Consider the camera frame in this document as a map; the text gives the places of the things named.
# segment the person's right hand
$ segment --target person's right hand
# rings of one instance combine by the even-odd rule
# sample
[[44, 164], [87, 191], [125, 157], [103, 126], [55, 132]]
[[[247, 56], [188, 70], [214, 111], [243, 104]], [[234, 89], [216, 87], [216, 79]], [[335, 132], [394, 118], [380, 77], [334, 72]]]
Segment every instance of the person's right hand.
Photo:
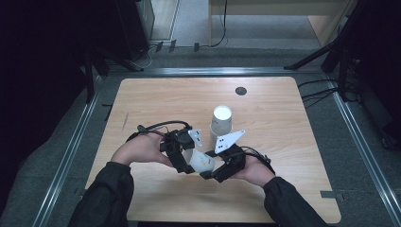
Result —
[[112, 162], [129, 166], [131, 163], [160, 163], [173, 167], [168, 157], [160, 152], [163, 135], [145, 133], [122, 145], [113, 155]]
[[244, 169], [237, 172], [230, 179], [240, 179], [263, 187], [274, 177], [275, 175], [257, 158], [247, 155]]

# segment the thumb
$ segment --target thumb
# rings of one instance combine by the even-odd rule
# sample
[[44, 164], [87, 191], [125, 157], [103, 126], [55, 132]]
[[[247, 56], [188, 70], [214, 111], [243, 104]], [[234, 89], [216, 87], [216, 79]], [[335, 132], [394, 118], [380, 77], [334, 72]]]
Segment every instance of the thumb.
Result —
[[173, 165], [171, 164], [170, 160], [168, 159], [168, 157], [164, 156], [164, 155], [160, 155], [159, 156], [159, 160], [157, 161], [160, 164], [169, 166], [169, 167], [173, 167]]
[[233, 176], [230, 177], [230, 179], [239, 179], [239, 180], [244, 180], [245, 179], [245, 173], [244, 171], [239, 171], [236, 174], [234, 174]]

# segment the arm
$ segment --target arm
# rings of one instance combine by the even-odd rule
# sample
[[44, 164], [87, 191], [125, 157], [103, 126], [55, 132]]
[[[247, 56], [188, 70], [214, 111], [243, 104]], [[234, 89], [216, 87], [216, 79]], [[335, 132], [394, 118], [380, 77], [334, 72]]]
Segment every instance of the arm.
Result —
[[232, 178], [262, 187], [265, 209], [277, 223], [286, 227], [328, 226], [292, 184], [276, 177], [256, 158], [247, 156], [245, 168]]
[[163, 136], [140, 135], [121, 146], [78, 203], [68, 226], [128, 226], [133, 194], [131, 163], [157, 162], [172, 166], [159, 150]]

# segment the power cord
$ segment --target power cord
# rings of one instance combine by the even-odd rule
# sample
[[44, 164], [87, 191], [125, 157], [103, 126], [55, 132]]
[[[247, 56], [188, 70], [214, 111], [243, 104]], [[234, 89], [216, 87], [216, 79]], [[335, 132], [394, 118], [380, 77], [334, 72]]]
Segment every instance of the power cord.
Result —
[[274, 169], [271, 167], [271, 165], [270, 165], [270, 163], [271, 163], [271, 159], [270, 158], [268, 158], [268, 156], [267, 155], [263, 155], [263, 154], [261, 154], [260, 152], [258, 152], [256, 149], [254, 149], [254, 148], [250, 148], [250, 147], [246, 147], [246, 146], [242, 146], [242, 147], [240, 147], [240, 148], [242, 148], [242, 149], [246, 149], [246, 150], [244, 150], [244, 152], [239, 152], [239, 153], [235, 153], [235, 154], [231, 154], [231, 155], [228, 155], [228, 156], [226, 156], [226, 157], [224, 157], [223, 158], [223, 161], [224, 162], [230, 162], [230, 160], [232, 159], [232, 158], [235, 158], [236, 156], [246, 156], [246, 155], [248, 155], [248, 156], [252, 156], [252, 157], [255, 157], [257, 160], [259, 160], [263, 165], [265, 165], [273, 174], [275, 174], [275, 171], [274, 171]]
[[136, 60], [134, 60], [134, 61], [130, 61], [130, 64], [132, 64], [132, 65], [134, 65], [134, 66], [136, 66], [136, 67], [138, 67], [138, 68], [141, 68], [141, 69], [145, 69], [145, 68], [150, 67], [150, 66], [152, 65], [152, 63], [153, 63], [153, 58], [150, 56], [150, 50], [152, 50], [152, 49], [154, 49], [154, 48], [156, 48], [156, 45], [152, 46], [152, 47], [146, 52], [146, 53], [148, 53], [148, 58], [150, 59], [150, 62], [149, 62], [147, 65], [139, 65], [139, 64], [135, 63], [135, 61], [138, 61], [139, 59], [141, 59], [141, 58], [143, 57], [143, 55], [139, 56], [139, 57], [138, 57]]
[[226, 35], [226, 17], [227, 17], [227, 0], [225, 1], [224, 5], [224, 23], [223, 23], [223, 36], [221, 37], [221, 40], [217, 44], [213, 44], [210, 47], [216, 47], [221, 44], [221, 42], [224, 40], [225, 35]]
[[[323, 82], [323, 81], [338, 82], [336, 79], [318, 79], [318, 80], [312, 80], [312, 81], [301, 83], [301, 84], [298, 85], [298, 88], [303, 87], [303, 86], [305, 86], [307, 84], [318, 83], [318, 82]], [[356, 87], [355, 83], [350, 82], [350, 81], [346, 81], [345, 84], [346, 84], [345, 85], [345, 89], [344, 89], [344, 99], [345, 99], [345, 101], [349, 101], [349, 102], [357, 102], [357, 101], [359, 101], [358, 90], [357, 90], [357, 87]], [[303, 103], [306, 103], [306, 102], [311, 101], [311, 100], [315, 100], [311, 104], [306, 105], [305, 108], [306, 109], [310, 108], [311, 106], [319, 103], [320, 101], [324, 100], [325, 98], [329, 97], [330, 95], [332, 95], [332, 94], [334, 94], [334, 93], [336, 93], [338, 91], [339, 91], [339, 88], [335, 87], [335, 88], [329, 88], [329, 89], [325, 89], [325, 90], [322, 90], [322, 91], [319, 91], [319, 92], [316, 92], [316, 93], [313, 93], [313, 94], [302, 96]], [[356, 97], [355, 98], [350, 98], [349, 94], [353, 94]]]

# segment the metal rail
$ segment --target metal rail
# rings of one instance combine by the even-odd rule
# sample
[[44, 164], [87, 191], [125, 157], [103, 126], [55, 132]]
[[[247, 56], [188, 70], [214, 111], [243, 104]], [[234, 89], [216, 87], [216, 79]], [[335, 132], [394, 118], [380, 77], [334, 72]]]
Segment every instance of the metal rail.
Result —
[[85, 106], [83, 113], [80, 117], [80, 120], [77, 124], [77, 127], [73, 133], [73, 136], [68, 144], [68, 147], [62, 157], [61, 163], [59, 168], [56, 172], [55, 177], [51, 185], [48, 187], [44, 201], [42, 206], [32, 224], [32, 226], [45, 226], [50, 218], [50, 215], [53, 211], [54, 205], [56, 204], [57, 198], [61, 192], [62, 185], [64, 184], [65, 178], [68, 174], [70, 166], [74, 161], [75, 154], [77, 152], [77, 148], [79, 142], [82, 138], [83, 133], [85, 132], [86, 126], [88, 125], [88, 121], [92, 115], [92, 111], [96, 105], [97, 97], [98, 97], [98, 90], [102, 84], [102, 78], [97, 76], [96, 78], [96, 92], [94, 97], [92, 98], [91, 102]]
[[[329, 82], [329, 87], [334, 88], [337, 87], [337, 85], [334, 82]], [[362, 131], [357, 125], [357, 121], [355, 120], [348, 103], [344, 103], [338, 93], [334, 94], [334, 99], [339, 107], [342, 117], [345, 120], [345, 123], [348, 126], [349, 131], [354, 138], [354, 141], [357, 145], [357, 150], [359, 151], [359, 154], [365, 163], [369, 174], [371, 175], [377, 192], [383, 200], [384, 206], [386, 207], [390, 218], [392, 219], [392, 223], [396, 227], [401, 227], [401, 207], [398, 198], [396, 197], [392, 187], [377, 163], [376, 158], [366, 142]]]
[[210, 67], [210, 68], [155, 68], [143, 72], [129, 72], [122, 67], [115, 67], [114, 76], [133, 76], [135, 78], [165, 78], [165, 77], [264, 77], [275, 75], [321, 74], [319, 66], [304, 67], [299, 70], [285, 70], [283, 67]]

